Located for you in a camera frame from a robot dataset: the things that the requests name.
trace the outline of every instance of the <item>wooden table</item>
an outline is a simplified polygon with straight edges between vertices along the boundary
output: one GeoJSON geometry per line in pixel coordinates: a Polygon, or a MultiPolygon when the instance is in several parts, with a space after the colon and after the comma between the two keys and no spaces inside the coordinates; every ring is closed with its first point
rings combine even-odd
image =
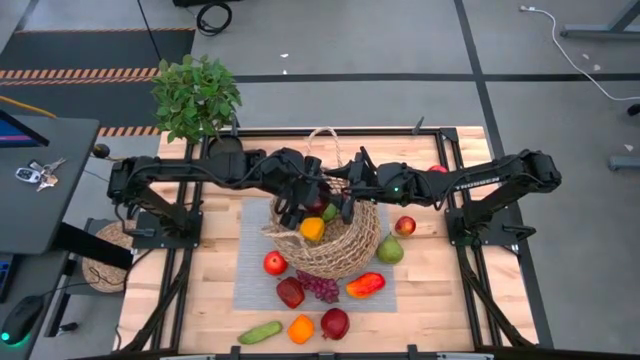
{"type": "MultiPolygon", "coordinates": [[[[491,159],[481,127],[459,127],[457,130],[466,166],[491,159]]],[[[306,150],[302,136],[247,138],[243,143],[245,150],[262,148],[267,153],[285,145],[303,153],[306,150]]],[[[353,158],[364,145],[378,164],[403,161],[415,168],[427,169],[439,163],[433,136],[353,136],[342,137],[340,143],[346,160],[353,158]]],[[[166,134],[163,134],[158,150],[160,157],[182,158],[184,151],[184,142],[176,140],[167,144],[166,134]]],[[[316,138],[312,154],[323,159],[323,165],[337,165],[331,137],[316,138]]],[[[448,155],[449,163],[453,164],[452,155],[448,155]]],[[[153,188],[168,201],[174,201],[178,185],[157,183],[153,188]]],[[[481,198],[492,189],[490,186],[474,189],[472,197],[481,198]]],[[[242,199],[250,196],[269,195],[258,190],[238,192],[213,184],[204,185],[202,210],[205,220],[201,246],[194,252],[189,278],[180,343],[182,354],[226,354],[232,345],[238,345],[236,337],[247,329],[271,320],[280,320],[288,327],[299,315],[294,310],[233,309],[236,264],[242,261],[237,256],[242,199]]],[[[191,199],[189,192],[186,199],[187,202],[191,199]]],[[[391,224],[402,215],[410,215],[417,221],[416,232],[402,240],[405,257],[394,267],[397,313],[350,313],[351,329],[341,341],[323,340],[319,327],[322,313],[307,313],[316,324],[316,335],[306,344],[292,343],[285,331],[263,343],[243,346],[242,352],[406,352],[407,344],[416,344],[420,351],[472,350],[458,260],[448,241],[443,212],[419,206],[388,206],[391,224]]],[[[131,340],[157,304],[165,255],[164,250],[154,251],[131,273],[120,317],[123,344],[131,340]]],[[[535,342],[536,332],[516,257],[501,247],[485,247],[484,255],[496,303],[522,335],[535,342]]],[[[180,259],[176,259],[176,270],[180,259]]],[[[477,298],[476,303],[483,338],[489,344],[486,315],[477,298]]],[[[170,308],[167,314],[163,347],[169,344],[174,310],[170,308]]]]}

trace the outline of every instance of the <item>purple grapes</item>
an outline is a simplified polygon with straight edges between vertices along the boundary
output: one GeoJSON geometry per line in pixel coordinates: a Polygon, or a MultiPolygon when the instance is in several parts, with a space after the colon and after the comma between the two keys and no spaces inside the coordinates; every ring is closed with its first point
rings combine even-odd
{"type": "Polygon", "coordinates": [[[302,283],[302,287],[313,292],[316,295],[316,299],[328,304],[338,302],[340,289],[335,280],[319,278],[301,270],[296,270],[296,275],[300,283],[302,283]]]}

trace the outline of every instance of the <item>gray mat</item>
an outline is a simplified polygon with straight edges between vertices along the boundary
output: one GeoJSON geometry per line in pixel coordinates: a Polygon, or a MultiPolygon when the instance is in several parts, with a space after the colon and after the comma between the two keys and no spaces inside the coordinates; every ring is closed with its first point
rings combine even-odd
{"type": "MultiPolygon", "coordinates": [[[[269,199],[245,199],[242,203],[242,228],[238,250],[238,268],[233,291],[234,310],[288,310],[278,298],[276,286],[288,276],[295,277],[291,266],[280,276],[264,272],[262,261],[265,254],[275,250],[271,239],[260,233],[268,222],[269,199]]],[[[386,206],[379,206],[382,234],[389,233],[389,214],[386,206]]],[[[360,273],[338,281],[340,286],[339,303],[326,304],[315,298],[311,291],[305,291],[305,300],[296,310],[326,311],[339,307],[351,312],[396,312],[395,280],[393,266],[382,264],[377,258],[360,273]],[[377,272],[386,279],[384,289],[365,300],[357,300],[346,294],[344,285],[365,272],[377,272]]]]}

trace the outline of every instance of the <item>green leaves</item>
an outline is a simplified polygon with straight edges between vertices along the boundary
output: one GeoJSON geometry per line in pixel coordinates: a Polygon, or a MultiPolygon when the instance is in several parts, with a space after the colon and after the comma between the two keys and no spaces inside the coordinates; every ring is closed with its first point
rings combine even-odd
{"type": "Polygon", "coordinates": [[[151,91],[158,103],[158,129],[169,131],[167,140],[186,139],[197,143],[204,135],[215,136],[222,126],[231,124],[236,106],[242,106],[233,74],[219,60],[209,62],[203,55],[194,61],[191,55],[182,64],[166,60],[158,65],[160,75],[151,91]]]}

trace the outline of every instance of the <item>monitor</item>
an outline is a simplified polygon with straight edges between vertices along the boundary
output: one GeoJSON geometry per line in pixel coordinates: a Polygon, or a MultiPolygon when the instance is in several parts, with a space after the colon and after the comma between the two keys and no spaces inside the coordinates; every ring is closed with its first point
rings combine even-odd
{"type": "Polygon", "coordinates": [[[0,148],[47,146],[49,140],[0,110],[0,148]]]}

